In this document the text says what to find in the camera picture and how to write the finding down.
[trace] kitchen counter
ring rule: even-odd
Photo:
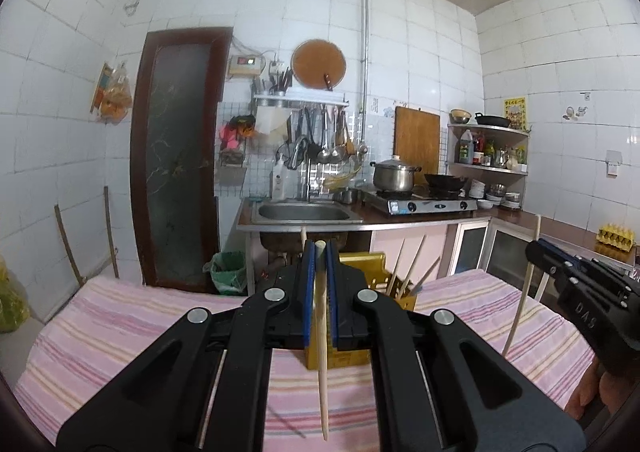
[[[528,212],[512,212],[500,208],[490,210],[475,210],[449,214],[418,214],[411,216],[388,216],[370,206],[360,202],[348,208],[361,216],[363,222],[338,225],[327,223],[324,225],[308,225],[308,232],[373,232],[379,230],[395,230],[419,226],[457,225],[461,223],[478,222],[498,219],[511,223],[526,230],[535,230],[536,216]],[[296,233],[300,225],[256,225],[251,220],[252,201],[244,199],[238,212],[236,226],[241,232],[272,232]],[[605,255],[627,265],[633,265],[635,251],[620,252],[611,246],[596,241],[596,234],[576,226],[567,225],[553,219],[542,217],[540,233],[550,242],[565,242],[576,248],[582,248],[594,254]]]

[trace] stainless steel sink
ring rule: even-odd
[[[362,218],[332,201],[261,201],[254,203],[252,223],[257,225],[345,225]]]

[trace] pink striped tablecloth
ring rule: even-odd
[[[447,307],[501,350],[520,292],[481,270],[426,285],[416,311]],[[55,442],[63,422],[187,310],[239,306],[241,298],[132,286],[106,277],[89,281],[42,330],[15,395]],[[593,352],[575,327],[529,298],[508,359],[564,406]],[[318,374],[302,352],[274,351],[264,451],[379,449],[369,366],[329,370],[330,436],[322,440]]]

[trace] yellow poster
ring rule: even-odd
[[[511,128],[527,130],[527,101],[524,96],[505,100],[504,115],[511,120]]]

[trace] plastic bag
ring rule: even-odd
[[[215,254],[202,267],[202,271],[209,272],[213,284],[222,295],[238,295],[244,292],[246,287],[244,252]]]
[[[125,63],[120,64],[109,78],[100,103],[100,116],[114,124],[120,122],[133,104]]]
[[[27,301],[9,284],[9,271],[0,255],[0,333],[17,330],[27,318]]]

